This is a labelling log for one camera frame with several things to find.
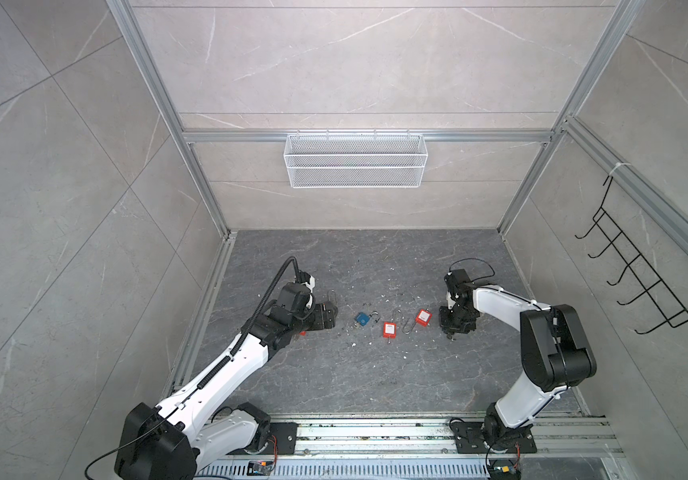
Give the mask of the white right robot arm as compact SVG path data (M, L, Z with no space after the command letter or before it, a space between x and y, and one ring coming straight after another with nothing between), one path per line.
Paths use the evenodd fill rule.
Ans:
M489 315L520 335L522 373L509 391L486 410L480 432L456 434L460 445L477 439L487 452L520 450L531 439L533 420L553 400L597 372L597 361L578 312L567 304L548 305L514 294L488 280L471 278L451 264L444 276L446 304L439 324L447 338L476 330Z

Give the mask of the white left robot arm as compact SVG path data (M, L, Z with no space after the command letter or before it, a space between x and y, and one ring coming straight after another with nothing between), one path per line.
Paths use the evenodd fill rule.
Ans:
M294 337L334 327L338 309L331 301L316 302L314 287L314 277L288 257L213 362L156 405L140 403L126 416L119 445L108 453L114 473L121 479L193 479L230 453L276 451L269 414L249 402L227 415L221 410Z

